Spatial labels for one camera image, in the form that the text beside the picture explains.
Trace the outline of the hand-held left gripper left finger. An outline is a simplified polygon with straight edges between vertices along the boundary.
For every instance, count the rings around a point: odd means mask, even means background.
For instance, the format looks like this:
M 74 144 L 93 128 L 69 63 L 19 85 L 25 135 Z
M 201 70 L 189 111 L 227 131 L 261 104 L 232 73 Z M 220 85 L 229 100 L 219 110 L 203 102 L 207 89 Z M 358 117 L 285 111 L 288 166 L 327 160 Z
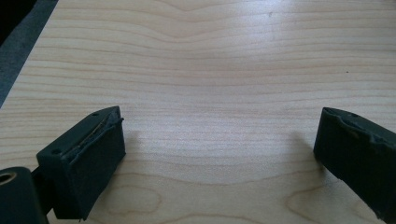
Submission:
M 91 113 L 36 154 L 59 219 L 85 219 L 125 156 L 117 106 Z

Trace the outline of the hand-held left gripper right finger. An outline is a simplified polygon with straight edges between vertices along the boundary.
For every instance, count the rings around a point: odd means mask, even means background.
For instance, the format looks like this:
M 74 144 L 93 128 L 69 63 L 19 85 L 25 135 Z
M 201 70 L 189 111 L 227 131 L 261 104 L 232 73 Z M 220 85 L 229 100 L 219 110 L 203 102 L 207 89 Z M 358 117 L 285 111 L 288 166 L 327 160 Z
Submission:
M 376 214 L 396 224 L 396 133 L 341 109 L 322 109 L 314 155 Z

